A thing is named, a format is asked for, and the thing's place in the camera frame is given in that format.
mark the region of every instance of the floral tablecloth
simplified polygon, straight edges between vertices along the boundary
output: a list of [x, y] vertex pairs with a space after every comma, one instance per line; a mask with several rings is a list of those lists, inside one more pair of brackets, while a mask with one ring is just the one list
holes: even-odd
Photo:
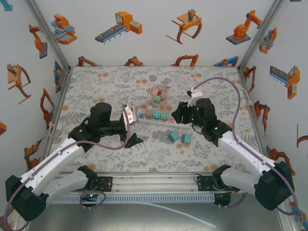
[[[237, 70], [233, 67], [75, 67], [57, 130], [67, 122], [81, 122], [90, 115], [90, 108], [98, 102], [112, 105], [111, 120], [119, 119], [122, 104], [129, 104], [133, 108], [140, 106], [150, 99], [151, 92], [158, 85], [164, 85], [167, 89], [167, 105], [156, 108], [149, 104], [143, 108], [173, 112], [179, 102], [189, 100], [187, 90], [211, 77], [227, 78], [240, 87]], [[214, 80], [199, 89], [205, 97], [211, 99], [218, 119], [231, 125], [237, 106], [237, 94], [233, 87], [228, 82]], [[244, 95], [242, 91], [240, 93], [241, 108], [235, 130], [244, 141], [257, 148]], [[75, 126], [66, 126], [61, 136], [53, 140], [51, 150], [55, 150]], [[119, 151], [92, 147], [85, 155], [70, 163], [64, 171], [72, 172], [79, 166], [88, 165], [96, 172], [206, 172], [213, 171], [223, 164], [246, 171], [233, 156], [206, 141], [192, 128], [182, 129], [136, 122], [131, 126], [131, 130], [144, 142]], [[167, 136], [173, 131], [180, 136], [191, 135], [192, 142], [184, 144], [177, 140], [172, 143]], [[101, 143], [112, 147], [121, 145], [119, 136], [104, 137]]]

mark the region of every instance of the white cable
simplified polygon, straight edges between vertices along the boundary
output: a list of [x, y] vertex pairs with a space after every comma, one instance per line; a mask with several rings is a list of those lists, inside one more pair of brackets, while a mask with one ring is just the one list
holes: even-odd
[[162, 205], [151, 204], [151, 203], [144, 203], [144, 202], [138, 202], [137, 204], [141, 204], [141, 205], [150, 205], [150, 206], [154, 206], [154, 207], [158, 207], [158, 208], [163, 208], [163, 209], [166, 209], [166, 210], [169, 210], [169, 211], [178, 213], [178, 214], [182, 214], [182, 215], [184, 215], [184, 216], [187, 216], [187, 217], [189, 217], [189, 218], [192, 218], [192, 219], [194, 219], [194, 220], [197, 220], [197, 221], [199, 221], [199, 222], [201, 222], [201, 223], [203, 223], [203, 224], [205, 224], [205, 225], [209, 225], [209, 226], [213, 227], [214, 229], [216, 229], [216, 226], [215, 226], [215, 225], [212, 225], [212, 224], [210, 224], [210, 223], [208, 223], [208, 222], [206, 222], [206, 221], [204, 221], [204, 220], [201, 220], [201, 219], [196, 218], [196, 217], [194, 217], [194, 216], [192, 216], [192, 215], [189, 215], [189, 214], [187, 214], [187, 213], [183, 213], [183, 212], [177, 211], [177, 210], [172, 209], [172, 208], [168, 208], [168, 207], [165, 207], [165, 206], [162, 206]]
[[252, 101], [251, 101], [251, 99], [250, 99], [250, 97], [249, 97], [248, 92], [247, 92], [244, 88], [242, 88], [242, 87], [241, 87], [241, 89], [246, 93], [247, 98], [248, 98], [248, 105], [251, 106], [251, 105], [252, 105]]

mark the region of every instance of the teal cube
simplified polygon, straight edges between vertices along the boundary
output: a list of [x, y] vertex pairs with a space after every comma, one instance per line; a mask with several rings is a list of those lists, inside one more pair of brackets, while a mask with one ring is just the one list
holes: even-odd
[[160, 119], [160, 112], [158, 112], [158, 111], [153, 111], [153, 118], [154, 118], [154, 119]]
[[191, 143], [192, 137], [190, 135], [182, 135], [182, 143]]
[[153, 96], [153, 102], [154, 102], [154, 103], [160, 103], [160, 101], [161, 101], [161, 98], [160, 98], [159, 95]]
[[162, 113], [160, 114], [160, 119], [162, 119], [162, 120], [168, 120], [168, 118], [169, 118], [169, 113], [168, 113], [168, 112], [162, 112]]
[[171, 140], [171, 142], [175, 142], [178, 138], [180, 138], [180, 136], [176, 131], [174, 131], [168, 135], [168, 138]]

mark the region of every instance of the white wall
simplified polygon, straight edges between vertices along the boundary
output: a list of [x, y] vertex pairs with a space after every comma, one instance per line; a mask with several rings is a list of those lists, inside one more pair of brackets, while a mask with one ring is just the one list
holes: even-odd
[[[308, 141], [303, 141], [299, 148], [296, 147], [296, 125], [299, 124], [299, 136], [308, 135], [308, 29], [304, 25], [308, 20], [307, 9], [307, 1], [286, 1], [270, 27], [278, 29], [274, 46], [268, 54], [256, 51], [248, 65], [257, 67], [256, 86], [251, 92], [253, 102], [260, 100], [262, 104], [270, 107], [266, 144], [279, 152], [285, 152], [291, 159], [296, 172], [293, 181], [299, 207], [306, 213], [308, 213]], [[299, 68], [301, 79], [297, 84], [297, 95], [289, 100], [287, 88], [270, 77], [269, 71], [270, 66], [274, 66], [288, 73], [294, 65]], [[250, 79], [247, 81], [248, 87], [251, 85]]]
[[[252, 40], [233, 45], [226, 37], [243, 24], [246, 14], [256, 10], [263, 20], [272, 0], [38, 0], [36, 1], [46, 22], [54, 20], [56, 13], [66, 17], [75, 27], [77, 40], [68, 45], [59, 44], [70, 65], [78, 63], [78, 57], [102, 65], [124, 65], [127, 59], [137, 56], [145, 65], [173, 64], [179, 56], [199, 54], [197, 65], [213, 65], [224, 58], [238, 55], [240, 60]], [[169, 39], [176, 38], [179, 26], [171, 22], [188, 10], [196, 10], [202, 18], [203, 28], [196, 39], [182, 35], [183, 45]], [[100, 33], [116, 24], [115, 13], [126, 11], [142, 24], [143, 33], [124, 33], [106, 44], [95, 40]], [[254, 37], [257, 26], [251, 24], [248, 31]]]
[[[40, 109], [40, 98], [45, 88], [57, 105], [61, 92], [55, 93], [53, 66], [56, 56], [50, 46], [48, 55], [39, 59], [39, 52], [34, 44], [34, 36], [29, 32], [28, 25], [37, 26], [36, 21], [24, 1], [10, 0], [13, 11], [5, 12], [0, 7], [0, 122], [7, 126], [7, 131], [0, 136], [0, 216], [5, 205], [5, 181], [10, 175], [19, 177], [26, 171], [24, 148], [30, 147], [37, 140], [48, 136], [46, 122]], [[43, 42], [46, 38], [38, 32]], [[19, 64], [29, 74], [31, 84], [24, 87], [31, 97], [18, 105], [24, 98], [17, 88], [8, 90], [13, 84], [7, 82], [7, 64]], [[45, 101], [45, 108], [51, 110], [51, 105]], [[45, 148], [45, 139], [36, 156]]]

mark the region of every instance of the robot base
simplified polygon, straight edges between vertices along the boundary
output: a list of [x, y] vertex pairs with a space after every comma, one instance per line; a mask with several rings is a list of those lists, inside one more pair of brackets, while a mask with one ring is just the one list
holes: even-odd
[[45, 51], [43, 53], [39, 53], [40, 59], [45, 58], [47, 56], [47, 43], [44, 42], [44, 45], [45, 45]]
[[251, 38], [248, 35], [244, 39], [241, 39], [241, 40], [234, 39], [233, 35], [230, 35], [230, 36], [226, 37], [226, 40], [228, 40], [230, 43], [232, 43], [234, 45], [246, 42], [246, 41], [248, 41], [250, 39]]

